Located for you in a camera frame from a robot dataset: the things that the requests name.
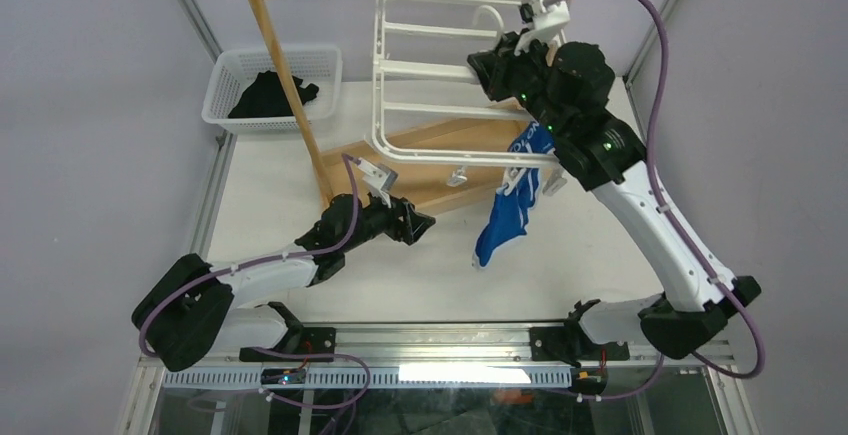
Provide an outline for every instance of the robotic arm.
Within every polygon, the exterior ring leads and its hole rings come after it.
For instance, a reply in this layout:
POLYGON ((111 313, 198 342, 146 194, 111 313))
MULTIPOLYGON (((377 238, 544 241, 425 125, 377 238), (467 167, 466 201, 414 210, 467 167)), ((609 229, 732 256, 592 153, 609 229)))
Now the robotic arm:
POLYGON ((277 254, 212 267, 197 254, 180 258, 133 311, 132 322, 143 334, 168 370, 185 370, 210 351, 239 348, 242 361, 261 361, 265 356, 251 348, 270 347, 279 353, 296 353, 301 346, 303 325, 280 302, 260 304, 269 294, 290 288, 311 287, 328 280, 345 265, 345 253, 385 233, 392 240, 412 245, 435 223, 418 213, 406 199, 369 194, 370 204, 357 200, 356 226, 338 250, 320 255, 288 258, 286 254, 320 251, 342 241, 353 221, 354 195, 338 195, 311 230, 277 254), (189 289, 185 295, 156 308, 192 281, 220 269, 228 275, 189 289))
POLYGON ((684 358, 718 334, 736 308, 716 286, 666 216, 673 211, 694 244, 743 306, 760 294, 752 277, 737 277, 695 234, 663 192, 658 206, 649 181, 646 149, 632 128, 605 106, 615 75, 596 45, 561 46, 549 66, 548 45, 568 21, 564 2, 524 0, 528 28, 503 35, 498 45, 468 57, 487 97, 514 97, 549 130, 560 165, 621 222, 648 259, 664 292, 642 300, 578 304, 566 320, 571 342, 562 358, 614 341, 644 341, 662 354, 684 358))

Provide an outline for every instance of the white drying rack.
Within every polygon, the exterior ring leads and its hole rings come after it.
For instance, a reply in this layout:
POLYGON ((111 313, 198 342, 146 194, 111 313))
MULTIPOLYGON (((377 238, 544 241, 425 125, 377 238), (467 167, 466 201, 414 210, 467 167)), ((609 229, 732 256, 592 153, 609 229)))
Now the white drying rack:
MULTIPOLYGON (((418 38, 443 38, 448 40, 465 39, 490 41, 492 46, 500 37, 497 30, 477 28, 453 28, 434 25, 414 25, 395 23, 387 20, 389 1, 377 0, 377 15, 374 22, 374 72, 373 72, 373 111, 371 123, 371 143, 374 149, 388 160, 399 163, 426 163, 465 166, 557 168, 559 162, 553 155, 474 150, 436 150, 407 149, 393 145, 388 140, 385 129, 387 117, 410 117, 416 114, 452 118, 475 118, 491 120, 532 120, 523 110, 509 110, 464 105, 422 104, 403 101, 403 93, 392 93, 392 101, 386 101, 391 85, 387 78, 405 80, 434 80, 456 83, 479 84, 477 76, 465 65, 441 65, 413 61, 389 60, 389 40, 387 35, 403 35, 418 38)), ((518 16, 521 0, 405 0, 413 3, 441 4, 448 6, 490 6, 493 9, 508 9, 509 16, 518 16)), ((560 34, 561 43, 564 36, 560 34)))

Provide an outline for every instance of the black cloth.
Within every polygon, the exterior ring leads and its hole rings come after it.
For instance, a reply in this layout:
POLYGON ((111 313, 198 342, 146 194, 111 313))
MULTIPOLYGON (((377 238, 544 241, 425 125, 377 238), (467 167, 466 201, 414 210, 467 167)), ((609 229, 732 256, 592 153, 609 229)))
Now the black cloth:
MULTIPOLYGON (((301 103, 311 102, 318 96, 318 87, 312 83, 301 87, 303 80, 292 77, 297 86, 301 103)), ((239 103, 230 111, 227 118, 268 118, 293 117, 283 86, 277 72, 262 72, 241 94, 239 103)))

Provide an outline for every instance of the white hook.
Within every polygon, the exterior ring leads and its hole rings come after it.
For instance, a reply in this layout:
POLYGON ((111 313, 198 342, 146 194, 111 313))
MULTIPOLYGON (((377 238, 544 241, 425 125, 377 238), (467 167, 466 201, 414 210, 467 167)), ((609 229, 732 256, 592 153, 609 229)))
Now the white hook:
POLYGON ((483 13, 488 13, 489 16, 491 16, 495 23, 498 25, 497 37, 495 37, 495 45, 497 45, 498 43, 500 43, 501 37, 503 36, 504 32, 503 17, 501 17, 501 12, 499 12, 498 9, 491 5, 480 5, 479 7, 477 7, 477 10, 474 10, 474 18, 471 20, 472 27, 477 26, 477 24, 480 22, 480 15, 482 15, 483 13))

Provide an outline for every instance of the wooden clothes rack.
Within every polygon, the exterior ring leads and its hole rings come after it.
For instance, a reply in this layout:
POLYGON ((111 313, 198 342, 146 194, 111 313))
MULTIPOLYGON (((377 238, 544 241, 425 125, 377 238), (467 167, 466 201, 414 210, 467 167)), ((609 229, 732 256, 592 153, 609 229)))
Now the wooden clothes rack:
MULTIPOLYGON (((380 160, 377 153, 365 142, 327 152, 321 152, 318 148, 312 127, 304 113, 303 103, 297 94, 291 69, 274 30, 266 1, 248 0, 265 46, 274 62, 280 84, 291 105, 292 114, 306 143, 322 204, 326 207, 334 196, 350 191, 347 175, 339 156, 342 152, 374 162, 385 163, 385 161, 380 160)), ((515 101, 501 102, 496 106, 520 108, 515 101)), ((454 119, 417 127, 391 135, 389 138, 399 147, 502 150, 512 143, 525 125, 525 122, 510 120, 454 119)), ((448 187, 445 181, 453 172, 455 168, 453 166, 397 163, 388 163, 388 165, 398 172, 398 183, 392 188, 392 194, 409 199, 419 210, 430 214, 451 210, 491 196, 493 189, 501 184, 503 174, 503 170, 498 167, 470 167, 467 175, 468 182, 458 187, 448 187)), ((360 192, 364 194, 367 190, 363 187, 360 192)))

